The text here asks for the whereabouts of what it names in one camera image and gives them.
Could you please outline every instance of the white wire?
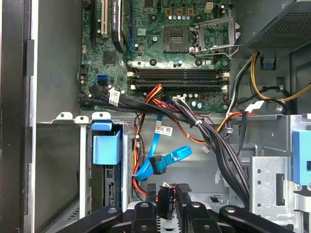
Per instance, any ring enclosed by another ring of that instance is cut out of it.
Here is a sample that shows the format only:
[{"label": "white wire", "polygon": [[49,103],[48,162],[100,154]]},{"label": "white wire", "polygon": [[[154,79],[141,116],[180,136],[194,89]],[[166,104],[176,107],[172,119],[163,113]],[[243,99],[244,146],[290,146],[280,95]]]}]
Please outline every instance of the white wire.
[{"label": "white wire", "polygon": [[225,115],[225,117],[228,117],[231,113],[231,110],[233,108],[233,103],[235,101],[235,92],[236,92],[236,86],[237,86],[237,80],[239,79],[239,77],[241,76],[241,74],[243,73],[243,71],[246,69],[246,67],[252,62],[252,57],[247,61],[247,63],[242,67],[242,69],[239,71],[239,73],[237,74],[235,80],[234,80],[234,86],[233,86],[233,93],[232,93],[232,100],[230,103],[230,106],[228,108],[228,111]]}]

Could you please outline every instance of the black pcie slot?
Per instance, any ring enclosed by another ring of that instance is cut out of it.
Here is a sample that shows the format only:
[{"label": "black pcie slot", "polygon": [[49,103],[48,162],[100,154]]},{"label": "black pcie slot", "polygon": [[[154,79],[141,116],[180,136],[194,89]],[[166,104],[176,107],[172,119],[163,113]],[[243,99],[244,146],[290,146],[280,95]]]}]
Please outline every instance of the black pcie slot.
[{"label": "black pcie slot", "polygon": [[139,69],[137,77],[148,80],[167,79],[215,79],[219,74],[215,70],[202,69]]},{"label": "black pcie slot", "polygon": [[97,0],[91,0],[89,34],[89,39],[93,48],[95,48],[97,39]]},{"label": "black pcie slot", "polygon": [[224,85],[229,85],[226,80],[206,80],[206,81],[146,81],[128,80],[129,85],[134,85],[137,90],[149,90],[161,84],[166,90],[220,90]]}]

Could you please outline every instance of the chip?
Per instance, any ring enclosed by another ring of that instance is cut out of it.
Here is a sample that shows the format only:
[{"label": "chip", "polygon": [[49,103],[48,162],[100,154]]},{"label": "chip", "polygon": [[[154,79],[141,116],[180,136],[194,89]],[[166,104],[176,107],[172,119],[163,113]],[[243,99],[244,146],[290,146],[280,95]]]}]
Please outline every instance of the chip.
[{"label": "chip", "polygon": [[183,9],[177,9],[177,15],[182,16],[183,14]]},{"label": "chip", "polygon": [[189,8],[189,9],[188,9],[188,15],[189,15],[189,16],[194,15],[193,8]]},{"label": "chip", "polygon": [[199,100],[205,100],[205,94],[200,94],[199,95]]},{"label": "chip", "polygon": [[105,52],[103,62],[104,65],[115,65],[117,62],[116,52]]},{"label": "chip", "polygon": [[164,52],[189,52],[188,28],[164,28]]},{"label": "chip", "polygon": [[145,7],[153,7],[154,0],[145,0]]},{"label": "chip", "polygon": [[166,16],[170,16],[171,14],[172,14],[172,11],[171,11],[170,8],[168,8],[168,9],[165,10],[165,15],[166,15]]}]

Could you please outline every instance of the ram slot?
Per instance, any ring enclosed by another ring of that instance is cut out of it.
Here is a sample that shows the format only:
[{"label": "ram slot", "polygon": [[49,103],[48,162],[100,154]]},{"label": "ram slot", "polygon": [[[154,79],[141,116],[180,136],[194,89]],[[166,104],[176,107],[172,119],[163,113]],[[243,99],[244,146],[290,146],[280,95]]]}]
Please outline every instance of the ram slot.
[{"label": "ram slot", "polygon": [[169,80],[169,79],[216,79],[219,73],[216,70],[201,69],[139,69],[136,77],[148,80]]},{"label": "ram slot", "polygon": [[219,91],[225,85],[229,85],[229,81],[226,80],[141,80],[141,79],[131,79],[128,80],[128,85],[131,86],[131,89],[135,90],[150,90],[161,84],[167,91],[176,91],[176,90],[204,90],[204,91]]}]

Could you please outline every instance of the cable bundle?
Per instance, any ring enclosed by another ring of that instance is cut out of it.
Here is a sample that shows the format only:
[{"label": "cable bundle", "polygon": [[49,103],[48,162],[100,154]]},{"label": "cable bundle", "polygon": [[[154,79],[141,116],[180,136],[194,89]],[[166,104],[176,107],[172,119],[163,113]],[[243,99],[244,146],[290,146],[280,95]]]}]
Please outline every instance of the cable bundle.
[{"label": "cable bundle", "polygon": [[[137,136],[135,138],[135,148],[134,148],[134,175],[136,174],[139,168],[139,155],[140,152],[137,147],[138,141],[141,140],[141,129],[145,119],[145,114],[157,114],[164,115],[173,120],[181,133],[187,137],[189,140],[192,140],[199,144],[208,143],[211,145],[211,148],[216,154],[217,163],[220,168],[220,171],[230,185],[230,187],[236,192],[239,198],[243,201],[246,208],[249,207],[249,187],[248,182],[243,172],[242,165],[238,159],[238,156],[235,154],[232,147],[225,141],[225,139],[219,134],[223,126],[234,117],[242,116],[241,113],[233,113],[229,115],[223,123],[215,129],[214,123],[207,123],[203,118],[199,118],[199,115],[196,115],[192,110],[187,106],[186,103],[179,100],[177,102],[173,101],[169,97],[166,97],[165,102],[159,100],[158,97],[163,94],[163,88],[161,85],[156,86],[146,97],[145,102],[134,100],[132,98],[120,95],[118,106],[109,104],[108,90],[104,90],[102,93],[99,91],[98,87],[92,86],[90,92],[94,96],[93,99],[81,99],[80,102],[87,102],[91,104],[96,104],[98,106],[105,107],[106,109],[117,110],[117,111],[126,111],[126,112],[136,112],[140,113],[138,115],[139,123],[137,126]],[[190,125],[198,127],[202,133],[204,140],[196,139],[187,133],[179,121],[186,122]],[[133,176],[133,186],[140,192],[143,196],[146,195],[144,191],[138,184],[137,180]]]}]

